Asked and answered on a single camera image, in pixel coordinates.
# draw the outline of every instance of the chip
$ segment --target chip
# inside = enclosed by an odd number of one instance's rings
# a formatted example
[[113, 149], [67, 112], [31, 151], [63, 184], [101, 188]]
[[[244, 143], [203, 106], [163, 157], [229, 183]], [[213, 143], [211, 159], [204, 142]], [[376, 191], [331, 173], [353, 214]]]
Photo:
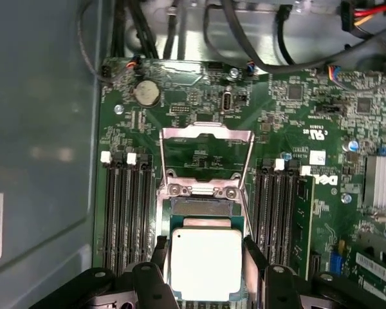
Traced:
[[369, 114], [372, 109], [371, 98], [358, 98], [358, 107], [356, 111], [358, 113]]
[[302, 100], [303, 86], [302, 85], [290, 85], [288, 92], [289, 100]]
[[268, 124], [266, 122], [262, 123], [262, 132], [269, 132], [271, 128], [271, 124]]

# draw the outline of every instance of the integrated circuit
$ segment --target integrated circuit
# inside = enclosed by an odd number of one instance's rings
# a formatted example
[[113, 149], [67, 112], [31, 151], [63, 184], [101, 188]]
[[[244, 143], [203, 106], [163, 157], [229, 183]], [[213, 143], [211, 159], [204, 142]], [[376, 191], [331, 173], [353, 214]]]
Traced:
[[289, 85], [288, 99], [300, 101], [303, 98], [303, 85]]
[[356, 108], [359, 114], [370, 114], [372, 110], [372, 99], [371, 98], [358, 98], [358, 106]]

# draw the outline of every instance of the black cable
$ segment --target black cable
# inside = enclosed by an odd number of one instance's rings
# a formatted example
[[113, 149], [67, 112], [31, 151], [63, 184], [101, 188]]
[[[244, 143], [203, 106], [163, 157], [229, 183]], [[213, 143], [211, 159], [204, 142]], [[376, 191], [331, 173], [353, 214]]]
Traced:
[[140, 6], [140, 1], [129, 0], [128, 3], [129, 3], [129, 8], [131, 7], [134, 26], [136, 27], [136, 31], [139, 35], [140, 42], [142, 42], [142, 39], [143, 39], [145, 41], [145, 44], [147, 45], [146, 47], [143, 47], [143, 43], [142, 43], [143, 49], [145, 49], [146, 52], [151, 54], [152, 58], [158, 59], [159, 55], [154, 42], [154, 37], [149, 27], [149, 24], [147, 23], [146, 17], [144, 16], [142, 8]]
[[99, 74], [96, 69], [93, 67], [93, 64], [91, 63], [90, 57], [87, 54], [86, 47], [84, 46], [84, 40], [83, 40], [83, 15], [84, 12], [88, 9], [88, 7], [91, 5], [93, 0], [85, 0], [79, 5], [77, 10], [77, 37], [78, 37], [78, 44], [80, 46], [80, 52], [82, 53], [83, 60], [86, 63], [86, 66], [88, 67], [89, 71], [100, 81], [106, 82], [108, 84], [112, 84], [114, 81], [120, 79], [127, 71], [127, 68], [124, 67], [122, 70], [120, 70], [116, 76], [112, 78], [104, 77]]
[[170, 59], [172, 56], [174, 38], [176, 36], [176, 25], [178, 23], [176, 12], [179, 5], [179, 0], [173, 0], [171, 9], [174, 11], [174, 15], [169, 15], [169, 23], [167, 26], [167, 40], [165, 44], [165, 49], [163, 51], [163, 59]]
[[349, 55], [352, 55], [354, 52], [363, 49], [365, 46], [370, 44], [371, 42], [375, 41], [376, 39], [380, 38], [382, 35], [386, 34], [386, 29], [382, 30], [381, 32], [375, 34], [372, 38], [370, 38], [367, 41], [363, 41], [355, 46], [352, 46], [351, 48], [347, 50], [340, 51], [334, 55], [330, 55], [327, 57], [324, 57], [323, 59], [319, 59], [316, 61], [306, 62], [302, 64], [294, 64], [291, 66], [276, 66], [272, 64], [265, 64], [262, 59], [260, 59], [259, 55], [253, 48], [252, 44], [248, 40], [245, 32], [243, 31], [242, 26], [240, 25], [240, 22], [237, 18], [236, 12], [234, 10], [234, 4], [232, 0], [223, 0], [221, 1], [223, 11], [226, 15], [227, 22], [229, 24], [229, 27], [236, 38], [239, 45], [242, 47], [242, 49], [247, 53], [249, 58], [251, 58], [255, 65], [258, 66], [263, 71], [266, 71], [268, 73], [292, 73], [296, 71], [301, 71], [305, 69], [311, 69], [311, 68], [320, 68], [325, 64], [330, 64], [336, 61], [339, 61], [340, 59], [343, 59]]
[[138, 6], [138, 4], [134, 3], [133, 0], [130, 0], [127, 3], [129, 6], [131, 18], [133, 19], [134, 27], [136, 28], [138, 39], [142, 46], [142, 52], [146, 56], [146, 58], [152, 58], [152, 54], [150, 52], [150, 46], [149, 46], [149, 43], [147, 42], [147, 36], [143, 30], [143, 27], [140, 24], [138, 14], [136, 13], [137, 11], [136, 7]]
[[223, 56], [221, 53], [219, 53], [219, 50], [210, 42], [210, 39], [208, 38], [210, 10], [222, 10], [223, 8], [221, 5], [207, 5], [207, 3], [208, 3], [208, 0], [206, 0], [206, 3], [205, 3], [205, 14], [203, 16], [203, 40], [205, 41], [207, 48], [212, 53], [214, 53], [221, 62], [224, 62], [236, 68], [246, 68], [246, 64], [237, 65], [236, 63], [233, 63], [233, 61], [231, 61], [229, 58], [226, 58], [225, 56]]
[[124, 24], [124, 0], [116, 0], [110, 49], [112, 57], [124, 57]]
[[289, 65], [295, 64], [295, 61], [291, 58], [289, 51], [286, 48], [286, 45], [284, 44], [283, 28], [284, 28], [284, 22], [289, 19], [292, 8], [293, 8], [293, 5], [280, 5], [275, 18], [276, 25], [277, 25], [277, 42], [279, 44], [279, 50], [284, 60]]

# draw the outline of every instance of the dimm slot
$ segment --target dimm slot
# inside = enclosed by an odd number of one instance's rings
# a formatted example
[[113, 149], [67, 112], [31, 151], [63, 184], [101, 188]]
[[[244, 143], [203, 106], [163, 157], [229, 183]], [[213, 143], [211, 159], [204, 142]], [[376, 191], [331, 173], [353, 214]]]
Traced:
[[120, 199], [118, 200], [118, 222], [117, 222], [117, 235], [116, 235], [116, 274], [123, 274], [125, 268], [125, 219], [127, 216], [127, 169], [120, 170], [120, 186], [118, 191], [120, 192]]
[[127, 234], [127, 263], [136, 261], [137, 240], [137, 201], [139, 189], [139, 170], [136, 166], [130, 167], [131, 182], [127, 202], [129, 204], [129, 220]]
[[280, 263], [282, 265], [289, 265], [291, 254], [291, 227], [293, 224], [293, 210], [295, 208], [295, 193], [298, 176], [290, 171], [286, 175], [286, 210], [284, 214], [284, 241], [283, 241], [283, 255]]
[[149, 214], [150, 214], [150, 191], [151, 191], [151, 182], [152, 182], [152, 172], [151, 166], [149, 164], [143, 164], [140, 167], [141, 170], [141, 183], [142, 187], [140, 190], [141, 203], [140, 206], [140, 252], [139, 260], [147, 260], [147, 247], [149, 241]]
[[284, 212], [284, 175], [277, 172], [275, 175], [275, 187], [273, 191], [272, 216], [271, 216], [271, 249], [270, 263], [279, 263], [282, 247], [280, 240], [283, 232], [283, 212]]
[[109, 167], [106, 172], [106, 202], [104, 222], [104, 258], [103, 267], [112, 269], [113, 261], [113, 220], [115, 213], [115, 174], [116, 169]]
[[274, 190], [274, 174], [271, 169], [265, 170], [266, 177], [263, 180], [263, 190], [264, 194], [262, 197], [261, 204], [261, 218], [262, 218], [262, 241], [261, 248], [264, 251], [263, 254], [268, 259], [268, 256], [271, 254], [271, 224], [272, 224], [272, 198], [273, 198], [273, 190]]

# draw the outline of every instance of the mounting hole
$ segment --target mounting hole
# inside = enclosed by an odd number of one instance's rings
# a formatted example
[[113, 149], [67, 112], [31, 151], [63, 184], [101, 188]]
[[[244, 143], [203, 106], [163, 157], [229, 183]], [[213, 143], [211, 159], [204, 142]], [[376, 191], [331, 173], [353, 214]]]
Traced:
[[124, 303], [120, 309], [133, 309], [133, 304], [132, 303]]
[[106, 275], [105, 272], [97, 272], [97, 273], [95, 274], [95, 277], [96, 277], [96, 278], [101, 278], [101, 277], [104, 277], [105, 275]]

